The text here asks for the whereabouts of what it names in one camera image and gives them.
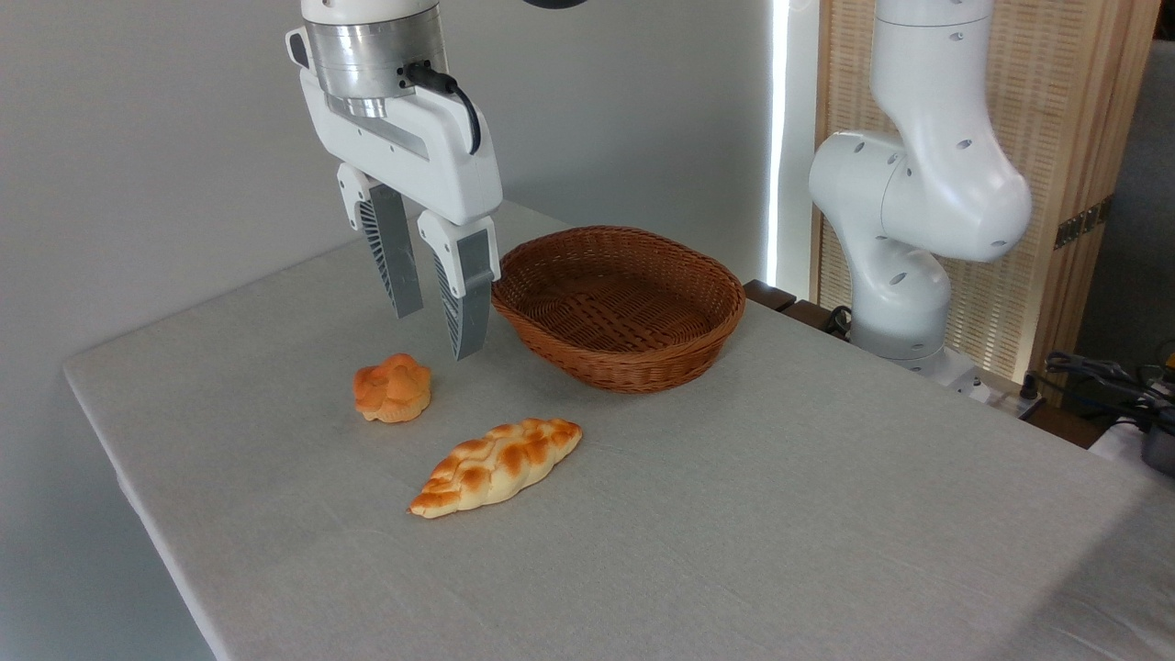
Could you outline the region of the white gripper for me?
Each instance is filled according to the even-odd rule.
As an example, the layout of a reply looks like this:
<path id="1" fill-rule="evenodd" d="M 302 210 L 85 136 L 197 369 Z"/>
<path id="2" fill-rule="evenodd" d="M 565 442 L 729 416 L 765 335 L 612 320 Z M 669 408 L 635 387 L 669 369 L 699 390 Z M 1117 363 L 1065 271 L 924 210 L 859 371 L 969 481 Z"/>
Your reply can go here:
<path id="1" fill-rule="evenodd" d="M 396 317 L 423 309 L 403 194 L 428 209 L 417 227 L 434 254 L 454 359 L 481 351 L 502 274 L 495 223 L 486 217 L 503 201 L 488 128 L 470 153 L 466 107 L 454 97 L 419 89 L 387 100 L 384 119 L 361 119 L 337 113 L 313 70 L 298 70 L 298 83 L 318 141 L 345 162 L 336 173 L 341 200 Z"/>

